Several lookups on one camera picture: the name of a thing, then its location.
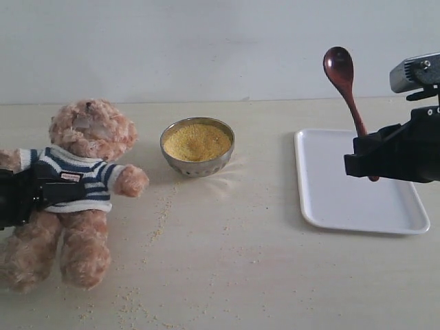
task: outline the table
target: table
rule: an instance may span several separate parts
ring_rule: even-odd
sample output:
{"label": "table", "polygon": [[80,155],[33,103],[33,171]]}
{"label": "table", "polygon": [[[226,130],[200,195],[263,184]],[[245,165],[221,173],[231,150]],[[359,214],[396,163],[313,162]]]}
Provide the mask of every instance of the table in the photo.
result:
{"label": "table", "polygon": [[[357,102],[377,130],[434,100]],[[0,107],[1,147],[45,146],[59,107]],[[55,265],[31,294],[0,294],[2,329],[438,328],[440,185],[416,185],[432,223],[420,236],[327,232],[301,217],[294,133],[352,129],[342,100],[119,108],[140,134],[119,162],[142,167],[151,185],[140,199],[113,197],[107,277],[78,291],[61,283]],[[232,160],[213,177],[185,179],[160,152],[161,132],[190,116],[212,116],[235,131]]]}

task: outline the teddy bear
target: teddy bear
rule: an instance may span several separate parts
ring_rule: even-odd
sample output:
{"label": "teddy bear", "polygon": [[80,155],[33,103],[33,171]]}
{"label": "teddy bear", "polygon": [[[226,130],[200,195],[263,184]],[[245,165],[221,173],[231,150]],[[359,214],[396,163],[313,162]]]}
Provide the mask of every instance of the teddy bear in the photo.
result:
{"label": "teddy bear", "polygon": [[67,285],[90,290],[111,264],[107,214],[111,193],[139,197],[147,174],[118,160],[138,140],[130,119],[105,99],[65,105],[52,117],[50,144],[40,149],[0,150],[0,168],[17,173],[33,164],[49,164],[54,173],[84,182],[85,198],[34,211],[29,223],[15,227],[0,245],[0,283],[28,293],[50,275],[58,241],[60,272]]}

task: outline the white wall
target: white wall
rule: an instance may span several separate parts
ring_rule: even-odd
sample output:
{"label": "white wall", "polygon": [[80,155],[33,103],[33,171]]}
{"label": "white wall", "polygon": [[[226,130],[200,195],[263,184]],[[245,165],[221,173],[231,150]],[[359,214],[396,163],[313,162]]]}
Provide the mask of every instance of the white wall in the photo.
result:
{"label": "white wall", "polygon": [[440,50],[439,0],[0,0],[0,103],[338,97],[333,45],[357,96]]}

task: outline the stainless steel bowl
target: stainless steel bowl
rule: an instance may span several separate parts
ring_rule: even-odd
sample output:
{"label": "stainless steel bowl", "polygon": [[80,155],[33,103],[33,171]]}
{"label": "stainless steel bowl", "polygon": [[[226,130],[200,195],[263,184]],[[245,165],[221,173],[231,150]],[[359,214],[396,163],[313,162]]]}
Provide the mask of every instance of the stainless steel bowl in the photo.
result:
{"label": "stainless steel bowl", "polygon": [[[186,162],[169,155],[164,148],[165,141],[177,130],[191,124],[207,124],[221,129],[230,138],[231,147],[223,155],[204,162]],[[192,117],[175,122],[165,129],[160,137],[160,148],[168,164],[177,172],[187,177],[207,177],[220,171],[230,161],[232,152],[234,151],[234,141],[235,136],[233,130],[224,122],[214,118]]]}

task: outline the robotic arm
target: robotic arm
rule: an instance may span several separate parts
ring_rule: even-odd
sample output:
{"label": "robotic arm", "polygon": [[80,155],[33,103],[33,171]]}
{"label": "robotic arm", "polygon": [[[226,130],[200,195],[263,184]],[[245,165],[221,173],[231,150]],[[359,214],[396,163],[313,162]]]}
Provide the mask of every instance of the robotic arm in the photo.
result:
{"label": "robotic arm", "polygon": [[23,226],[32,211],[82,199],[85,194],[84,183],[62,179],[46,164],[36,163],[16,174],[0,170],[0,230]]}
{"label": "robotic arm", "polygon": [[352,155],[344,156],[353,177],[379,176],[409,182],[440,181],[440,53],[402,61],[390,72],[391,90],[408,101],[437,97],[437,105],[416,108],[405,124],[385,126],[353,139]]}

